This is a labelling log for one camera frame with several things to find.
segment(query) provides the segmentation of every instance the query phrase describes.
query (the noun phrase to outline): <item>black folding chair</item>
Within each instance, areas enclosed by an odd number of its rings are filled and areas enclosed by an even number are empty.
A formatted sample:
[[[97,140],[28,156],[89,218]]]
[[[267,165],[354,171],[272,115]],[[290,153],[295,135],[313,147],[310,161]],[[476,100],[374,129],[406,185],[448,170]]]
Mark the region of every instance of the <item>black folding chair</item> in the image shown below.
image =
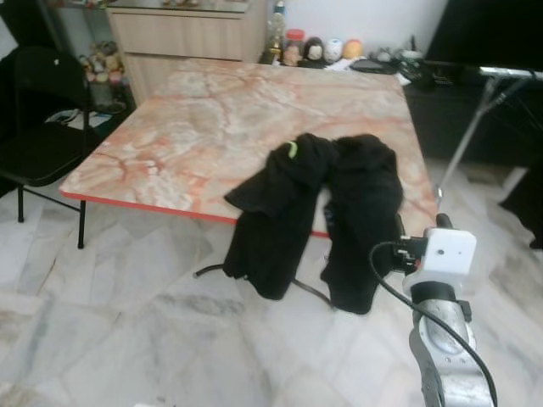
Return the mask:
[[[15,63],[15,108],[17,135],[0,144],[0,176],[17,184],[19,222],[23,222],[23,192],[27,191],[79,212],[78,248],[83,248],[86,201],[80,207],[25,188],[43,187],[71,172],[97,146],[89,128],[89,89],[77,59],[43,47],[20,52]],[[83,130],[60,123],[43,123],[25,128],[23,100],[42,93],[68,103],[83,112]]]

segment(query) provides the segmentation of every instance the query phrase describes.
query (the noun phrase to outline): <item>green tag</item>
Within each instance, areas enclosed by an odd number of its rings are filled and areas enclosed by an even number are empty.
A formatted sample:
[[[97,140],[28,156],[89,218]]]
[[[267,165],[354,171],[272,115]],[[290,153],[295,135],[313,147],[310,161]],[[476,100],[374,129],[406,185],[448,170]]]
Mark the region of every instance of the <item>green tag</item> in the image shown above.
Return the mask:
[[[296,144],[295,142],[288,142],[288,144],[290,144],[290,151],[288,152],[288,157],[290,159],[293,159],[298,153],[298,144]]]

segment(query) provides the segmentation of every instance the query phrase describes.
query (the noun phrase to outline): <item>wooden cabinet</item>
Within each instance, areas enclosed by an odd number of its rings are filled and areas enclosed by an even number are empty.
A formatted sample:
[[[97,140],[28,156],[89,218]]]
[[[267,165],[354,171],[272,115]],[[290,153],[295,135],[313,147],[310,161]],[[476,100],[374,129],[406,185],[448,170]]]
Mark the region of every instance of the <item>wooden cabinet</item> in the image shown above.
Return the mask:
[[[243,13],[160,8],[108,8],[137,104],[184,58],[258,62],[266,35],[265,0]]]

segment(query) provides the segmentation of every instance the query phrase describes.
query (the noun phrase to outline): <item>orange ball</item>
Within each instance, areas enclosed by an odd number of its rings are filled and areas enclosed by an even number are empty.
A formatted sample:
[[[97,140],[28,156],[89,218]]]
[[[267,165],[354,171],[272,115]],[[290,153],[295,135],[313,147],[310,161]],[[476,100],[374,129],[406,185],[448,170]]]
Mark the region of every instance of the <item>orange ball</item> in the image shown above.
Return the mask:
[[[364,54],[364,47],[358,40],[348,40],[343,48],[343,58],[354,59]]]

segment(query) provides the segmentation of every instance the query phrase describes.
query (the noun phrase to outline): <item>marble table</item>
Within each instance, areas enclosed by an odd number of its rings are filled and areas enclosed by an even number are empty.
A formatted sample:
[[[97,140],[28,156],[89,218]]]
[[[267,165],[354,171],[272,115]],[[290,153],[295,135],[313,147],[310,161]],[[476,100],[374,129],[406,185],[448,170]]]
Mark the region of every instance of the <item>marble table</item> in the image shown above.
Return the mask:
[[[68,198],[235,223],[223,196],[270,150],[310,132],[393,148],[409,234],[437,208],[404,93],[390,75],[188,59],[60,187]],[[319,199],[314,234],[326,236]]]

